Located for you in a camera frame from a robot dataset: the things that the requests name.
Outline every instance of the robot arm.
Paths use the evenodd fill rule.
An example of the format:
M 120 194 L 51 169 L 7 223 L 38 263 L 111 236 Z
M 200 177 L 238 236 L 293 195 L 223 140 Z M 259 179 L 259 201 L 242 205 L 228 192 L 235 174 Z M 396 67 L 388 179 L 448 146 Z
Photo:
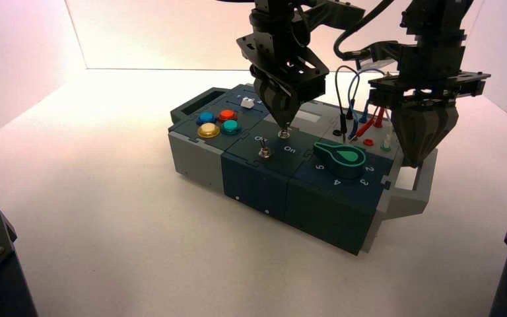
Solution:
M 383 0 L 366 16 L 361 8 L 332 0 L 241 2 L 255 2 L 250 15 L 253 33 L 237 42 L 252 63 L 256 92 L 281 129 L 302 103 L 325 93 L 329 70 L 307 47 L 310 32 L 321 24 L 345 30 L 334 51 L 343 60 L 355 61 L 359 70 L 397 62 L 398 76 L 369 82 L 368 99 L 391 110 L 406 166 L 422 164 L 454 128 L 456 98 L 482 94 L 484 80 L 490 77 L 460 70 L 466 37 L 460 25 L 473 0 L 413 0 L 402 13 L 400 27 L 414 34 L 417 44 L 376 42 L 353 52 L 341 52 L 339 45 L 393 0 Z M 301 5 L 310 9 L 303 11 Z

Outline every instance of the red button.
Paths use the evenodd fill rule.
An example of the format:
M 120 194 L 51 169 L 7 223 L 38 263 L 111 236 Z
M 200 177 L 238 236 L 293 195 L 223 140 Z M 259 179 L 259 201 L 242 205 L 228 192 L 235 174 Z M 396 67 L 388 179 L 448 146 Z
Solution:
M 238 116 L 232 110 L 223 110 L 219 113 L 219 121 L 220 122 L 225 122 L 228 120 L 236 120 L 236 119 L 238 119 Z

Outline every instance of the colored push button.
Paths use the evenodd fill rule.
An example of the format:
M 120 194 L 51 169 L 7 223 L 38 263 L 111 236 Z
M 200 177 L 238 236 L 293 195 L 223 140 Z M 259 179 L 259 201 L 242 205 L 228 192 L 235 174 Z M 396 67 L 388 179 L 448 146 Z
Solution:
M 216 137 L 220 133 L 220 128 L 217 127 L 214 123 L 208 122 L 204 123 L 197 129 L 197 134 L 200 137 L 204 138 L 210 138 L 210 137 Z
M 353 179 L 364 174 L 366 155 L 356 147 L 316 142 L 314 154 L 337 177 Z
M 217 119 L 214 114 L 210 112 L 202 112 L 199 117 L 197 117 L 197 125 L 202 125 L 204 123 L 215 123 Z
M 223 110 L 219 113 L 219 121 L 220 122 L 225 122 L 228 120 L 236 120 L 236 119 L 238 119 L 238 116 L 232 110 Z
M 236 135 L 242 130 L 242 127 L 236 120 L 225 121 L 220 127 L 222 134 Z

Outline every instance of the hole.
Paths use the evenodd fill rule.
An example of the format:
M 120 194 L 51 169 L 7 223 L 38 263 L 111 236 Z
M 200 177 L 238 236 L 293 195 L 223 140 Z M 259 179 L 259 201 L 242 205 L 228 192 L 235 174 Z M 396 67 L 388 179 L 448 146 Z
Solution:
M 415 178 L 417 177 L 417 169 L 409 166 L 404 166 L 399 171 L 395 187 L 404 190 L 413 190 L 415 185 Z

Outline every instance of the handle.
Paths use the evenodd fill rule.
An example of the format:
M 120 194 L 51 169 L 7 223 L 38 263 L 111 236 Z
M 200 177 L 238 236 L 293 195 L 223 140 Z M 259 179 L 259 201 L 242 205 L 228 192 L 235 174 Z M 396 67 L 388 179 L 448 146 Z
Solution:
M 396 156 L 392 166 L 395 175 L 391 175 L 391 178 L 388 180 L 391 182 L 391 186 L 394 187 L 384 191 L 386 195 L 389 195 L 389 205 L 386 209 L 385 219 L 394 219 L 423 213 L 428 199 L 430 198 L 437 156 L 438 149 L 434 149 L 417 168 L 417 175 L 415 176 L 415 183 L 413 184 L 412 190 L 395 187 L 395 182 L 401 170 L 401 163 L 403 162 L 403 154 Z

